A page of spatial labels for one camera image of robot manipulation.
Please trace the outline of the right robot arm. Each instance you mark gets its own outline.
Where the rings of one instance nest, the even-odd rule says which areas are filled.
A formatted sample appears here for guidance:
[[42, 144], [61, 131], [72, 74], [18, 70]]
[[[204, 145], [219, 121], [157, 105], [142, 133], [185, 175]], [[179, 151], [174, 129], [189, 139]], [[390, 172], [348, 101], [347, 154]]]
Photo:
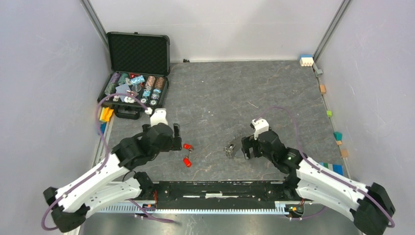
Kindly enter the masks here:
[[350, 219], [366, 235], [382, 235], [392, 225], [395, 207], [382, 185], [367, 186], [336, 173], [286, 147], [272, 130], [243, 137], [241, 143], [246, 157], [265, 157], [288, 175], [282, 187], [287, 199], [300, 197], [320, 203]]

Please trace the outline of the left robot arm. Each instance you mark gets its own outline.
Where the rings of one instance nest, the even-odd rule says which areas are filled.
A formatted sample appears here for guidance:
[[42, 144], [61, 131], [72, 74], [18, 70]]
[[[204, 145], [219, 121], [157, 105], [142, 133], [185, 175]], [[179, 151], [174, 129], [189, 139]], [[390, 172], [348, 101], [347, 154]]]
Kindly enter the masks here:
[[78, 179], [61, 188], [49, 187], [44, 192], [48, 204], [46, 214], [62, 233], [82, 225], [87, 218], [101, 209], [124, 200], [154, 196], [155, 186], [145, 172], [112, 187], [112, 180], [132, 172], [135, 168], [154, 160], [161, 152], [180, 151], [180, 126], [164, 123], [146, 124], [143, 132], [124, 138], [105, 158]]

